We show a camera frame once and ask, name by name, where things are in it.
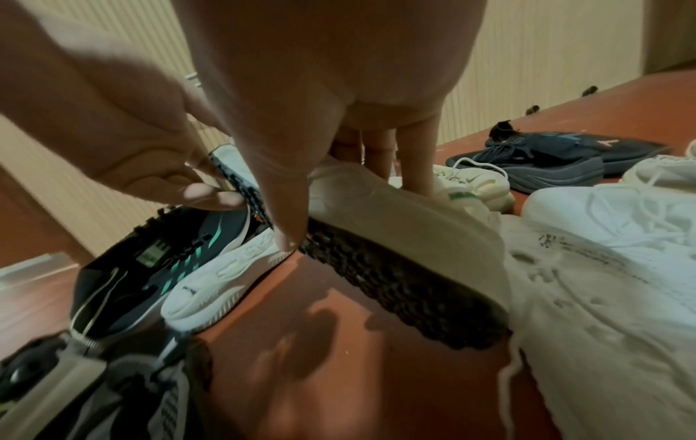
person's right hand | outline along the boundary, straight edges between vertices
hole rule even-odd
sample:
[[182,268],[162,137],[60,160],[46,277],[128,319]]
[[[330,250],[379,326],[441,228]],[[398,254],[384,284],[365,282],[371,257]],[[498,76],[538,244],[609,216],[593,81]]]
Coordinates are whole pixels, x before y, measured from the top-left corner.
[[333,152],[430,195],[440,111],[484,0],[174,0],[215,111],[283,250],[305,239],[307,176]]
[[119,38],[28,10],[0,0],[0,111],[115,190],[202,209],[243,206],[191,168],[219,176],[187,117],[222,128],[200,90]]

shoe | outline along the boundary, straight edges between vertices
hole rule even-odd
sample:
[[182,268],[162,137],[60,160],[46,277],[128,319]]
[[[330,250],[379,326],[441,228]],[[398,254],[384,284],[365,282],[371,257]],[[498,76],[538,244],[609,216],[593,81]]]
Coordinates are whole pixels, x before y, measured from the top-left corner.
[[227,315],[260,277],[292,252],[281,252],[265,227],[240,247],[181,280],[162,305],[162,318],[177,331],[198,333]]
[[247,208],[178,207],[148,220],[78,275],[70,335],[87,346],[110,344],[160,318],[166,294],[188,273],[246,237]]
[[621,182],[696,194],[696,157],[659,154],[635,164]]
[[[211,158],[270,224],[256,180],[235,146]],[[462,210],[391,187],[363,166],[327,157],[310,176],[301,252],[329,264],[425,337],[484,349],[505,334],[504,249]]]
[[[457,169],[456,166],[433,165],[433,174],[435,184],[439,188],[462,186],[478,197],[491,211],[509,212],[515,206],[515,197],[510,193],[508,174],[504,170]],[[390,177],[389,185],[401,188],[402,178]]]
[[[462,157],[469,157],[477,162],[495,163],[499,166],[496,160],[509,165],[526,164],[531,160],[531,163],[540,167],[568,166],[582,159],[600,157],[604,165],[604,175],[612,176],[623,174],[643,159],[658,154],[668,154],[670,150],[670,146],[638,139],[585,133],[521,133],[514,130],[508,121],[504,121],[497,123],[491,129],[485,150],[450,157],[447,160],[447,166],[452,166]],[[536,189],[573,186],[573,184],[565,183],[569,177],[560,172],[542,177],[549,178],[551,184],[544,185],[543,181],[534,181],[528,182],[526,186]],[[554,180],[564,183],[556,184]],[[510,176],[510,184],[515,188],[512,176]]]
[[35,339],[0,362],[0,439],[34,439],[104,372],[73,354],[67,334]]
[[212,378],[207,345],[181,336],[169,342],[146,331],[127,346],[107,349],[101,357],[108,366],[97,386],[36,439],[240,439],[207,393]]
[[564,439],[692,439],[696,284],[524,217],[502,216],[500,230],[513,287],[513,361],[499,374],[508,438],[521,349]]

beige wall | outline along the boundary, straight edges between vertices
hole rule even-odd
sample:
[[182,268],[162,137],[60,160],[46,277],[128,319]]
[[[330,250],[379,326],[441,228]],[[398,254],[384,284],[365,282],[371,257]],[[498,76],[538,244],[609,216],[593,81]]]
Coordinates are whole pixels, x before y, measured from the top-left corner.
[[[167,0],[38,3],[127,38],[182,75],[194,71]],[[644,9],[640,0],[490,0],[469,68],[447,100],[440,142],[519,117],[533,104],[544,109],[587,87],[637,78],[644,68]],[[683,12],[673,9],[668,14]],[[663,67],[686,56],[673,52],[653,63]],[[209,148],[224,141],[214,130],[201,133]],[[6,120],[0,121],[0,161],[95,254],[157,207],[85,179]]]

black shoe with green stripes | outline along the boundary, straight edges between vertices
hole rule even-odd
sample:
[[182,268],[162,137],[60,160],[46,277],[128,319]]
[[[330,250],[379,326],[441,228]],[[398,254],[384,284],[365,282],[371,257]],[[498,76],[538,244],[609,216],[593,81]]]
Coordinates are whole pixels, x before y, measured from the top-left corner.
[[157,322],[169,290],[221,252],[241,245],[253,221],[247,208],[176,207],[158,213],[80,270],[70,313],[73,338],[105,346]]

black shoe sole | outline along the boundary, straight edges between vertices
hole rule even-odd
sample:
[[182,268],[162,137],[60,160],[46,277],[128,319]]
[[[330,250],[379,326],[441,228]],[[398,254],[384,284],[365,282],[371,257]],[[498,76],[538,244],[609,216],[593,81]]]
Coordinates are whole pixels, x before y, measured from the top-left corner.
[[[258,189],[214,154],[212,161],[270,224]],[[310,218],[300,252],[336,273],[406,325],[453,349],[486,349],[507,330],[504,310],[466,286],[434,273],[377,243]]]

